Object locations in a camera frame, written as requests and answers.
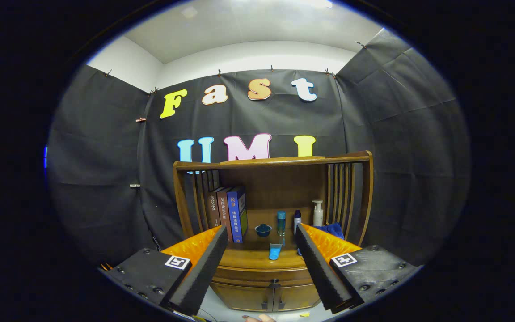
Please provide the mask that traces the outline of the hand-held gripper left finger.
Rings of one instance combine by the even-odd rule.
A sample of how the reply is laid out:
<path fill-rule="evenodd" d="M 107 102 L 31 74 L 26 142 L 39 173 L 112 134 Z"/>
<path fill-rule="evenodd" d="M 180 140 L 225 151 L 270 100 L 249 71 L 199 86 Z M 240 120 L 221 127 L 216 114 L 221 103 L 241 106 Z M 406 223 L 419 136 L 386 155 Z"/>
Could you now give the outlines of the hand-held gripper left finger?
<path fill-rule="evenodd" d="M 198 314 L 228 244 L 226 228 L 198 233 L 164 250 L 143 248 L 99 271 L 150 306 L 185 316 Z"/>

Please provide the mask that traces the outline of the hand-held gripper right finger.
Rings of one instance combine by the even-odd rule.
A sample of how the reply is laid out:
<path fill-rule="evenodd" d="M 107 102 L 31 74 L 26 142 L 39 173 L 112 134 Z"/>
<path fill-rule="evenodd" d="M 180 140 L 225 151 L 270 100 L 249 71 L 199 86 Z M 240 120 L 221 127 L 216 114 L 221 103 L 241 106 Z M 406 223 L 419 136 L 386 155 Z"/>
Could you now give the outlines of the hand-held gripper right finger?
<path fill-rule="evenodd" d="M 337 314 L 378 301 L 421 271 L 380 245 L 359 247 L 298 224 L 295 241 L 320 300 Z"/>

